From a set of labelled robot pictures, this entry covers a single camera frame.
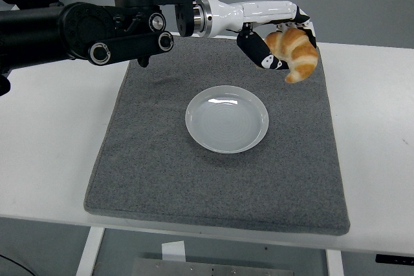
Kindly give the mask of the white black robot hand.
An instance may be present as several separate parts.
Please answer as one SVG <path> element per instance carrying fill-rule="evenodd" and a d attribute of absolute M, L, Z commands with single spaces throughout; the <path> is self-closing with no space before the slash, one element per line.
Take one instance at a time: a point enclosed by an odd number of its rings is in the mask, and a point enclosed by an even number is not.
<path fill-rule="evenodd" d="M 275 56 L 265 41 L 254 32 L 261 25 L 276 25 L 280 30 L 297 28 L 305 32 L 312 46 L 316 36 L 310 17 L 290 1 L 248 1 L 226 4 L 219 0 L 197 0 L 200 19 L 195 32 L 215 37 L 224 30 L 237 33 L 237 46 L 263 69 L 286 69 L 287 62 Z"/>

